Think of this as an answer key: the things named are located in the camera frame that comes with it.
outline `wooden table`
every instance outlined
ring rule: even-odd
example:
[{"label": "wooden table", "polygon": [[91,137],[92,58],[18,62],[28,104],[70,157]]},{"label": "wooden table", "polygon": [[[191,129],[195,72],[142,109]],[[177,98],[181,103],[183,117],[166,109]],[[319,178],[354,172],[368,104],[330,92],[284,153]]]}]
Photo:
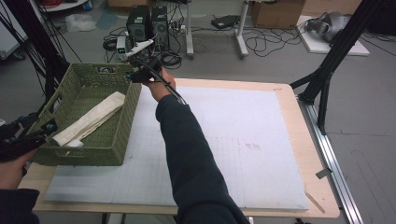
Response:
[{"label": "wooden table", "polygon": [[[310,209],[307,211],[276,211],[264,209],[242,209],[250,217],[338,217],[340,211],[327,177],[318,179],[316,173],[323,170],[314,142],[304,121],[290,85],[275,83],[236,82],[222,80],[177,79],[178,86],[231,88],[241,90],[273,91],[282,110],[290,143],[304,182],[305,195]],[[175,214],[175,206],[153,206],[114,203],[64,203],[46,202],[44,195],[55,174],[56,167],[33,163],[20,188],[38,189],[40,195],[36,211],[76,211],[103,213]]]}]

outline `white board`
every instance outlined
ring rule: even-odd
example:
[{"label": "white board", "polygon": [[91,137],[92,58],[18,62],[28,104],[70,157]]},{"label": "white board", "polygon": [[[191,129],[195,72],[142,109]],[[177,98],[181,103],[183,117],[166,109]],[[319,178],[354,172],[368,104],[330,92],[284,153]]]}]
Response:
[{"label": "white board", "polygon": [[[177,90],[200,122],[239,207],[308,209],[274,92]],[[59,166],[45,200],[174,205],[156,105],[144,88],[121,167]]]},{"label": "white board", "polygon": [[[300,16],[297,24],[302,24],[305,21],[313,19],[310,16]],[[324,41],[324,39],[315,33],[315,31],[304,32],[304,28],[300,31],[300,36],[303,39],[303,42],[310,53],[328,53],[330,51],[329,43]],[[355,45],[349,51],[347,55],[355,55],[355,56],[369,56],[370,52],[361,44],[361,42],[356,41]]]}]

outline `person's arm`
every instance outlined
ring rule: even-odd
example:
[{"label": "person's arm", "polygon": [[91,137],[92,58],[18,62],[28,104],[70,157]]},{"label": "person's arm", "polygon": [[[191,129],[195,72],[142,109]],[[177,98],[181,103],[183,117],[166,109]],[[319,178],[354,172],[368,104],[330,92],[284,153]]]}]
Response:
[{"label": "person's arm", "polygon": [[38,224],[32,213],[39,194],[35,189],[17,189],[22,180],[22,168],[33,155],[30,151],[14,161],[0,162],[0,222],[3,224]]},{"label": "person's arm", "polygon": [[[163,77],[170,79],[175,86],[173,78],[164,70]],[[178,223],[248,223],[230,197],[209,144],[190,108],[180,104],[157,83],[145,84],[150,87],[154,99],[159,101],[156,118],[161,123],[166,145],[173,195],[178,206]]]}]

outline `white plastic bag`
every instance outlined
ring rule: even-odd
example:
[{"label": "white plastic bag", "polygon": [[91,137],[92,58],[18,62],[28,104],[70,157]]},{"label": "white plastic bag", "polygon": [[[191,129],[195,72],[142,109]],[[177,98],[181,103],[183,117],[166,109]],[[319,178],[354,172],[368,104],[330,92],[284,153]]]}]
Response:
[{"label": "white plastic bag", "polygon": [[66,26],[68,33],[91,31],[96,29],[96,22],[89,15],[74,14],[66,17]]}]

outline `computer tower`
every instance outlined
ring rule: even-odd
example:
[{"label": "computer tower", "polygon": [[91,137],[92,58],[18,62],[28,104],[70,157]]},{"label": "computer tower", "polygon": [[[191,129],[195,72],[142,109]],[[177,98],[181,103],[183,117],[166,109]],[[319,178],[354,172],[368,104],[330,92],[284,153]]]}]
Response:
[{"label": "computer tower", "polygon": [[135,42],[146,41],[154,37],[149,6],[132,6],[126,28],[132,45],[135,45]]},{"label": "computer tower", "polygon": [[166,7],[154,7],[152,9],[151,22],[155,36],[155,49],[158,51],[168,51],[170,49],[167,14]]}]

